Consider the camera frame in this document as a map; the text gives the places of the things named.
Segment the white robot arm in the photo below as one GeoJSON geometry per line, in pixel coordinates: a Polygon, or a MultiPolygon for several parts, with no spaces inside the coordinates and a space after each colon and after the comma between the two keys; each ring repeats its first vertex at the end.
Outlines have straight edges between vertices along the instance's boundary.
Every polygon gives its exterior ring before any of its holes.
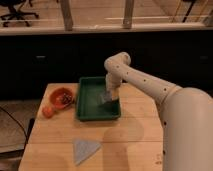
{"type": "Polygon", "coordinates": [[[108,99],[126,81],[153,98],[163,127],[162,171],[213,171],[213,97],[130,66],[128,53],[107,58],[108,99]]]}

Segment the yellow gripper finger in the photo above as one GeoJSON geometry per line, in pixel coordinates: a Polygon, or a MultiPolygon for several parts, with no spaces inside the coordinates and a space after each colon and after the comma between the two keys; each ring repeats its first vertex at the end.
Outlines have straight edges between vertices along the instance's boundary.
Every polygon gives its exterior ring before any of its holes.
{"type": "Polygon", "coordinates": [[[119,99],[119,90],[118,89],[111,90],[110,93],[111,93],[111,99],[112,100],[119,99]]]}

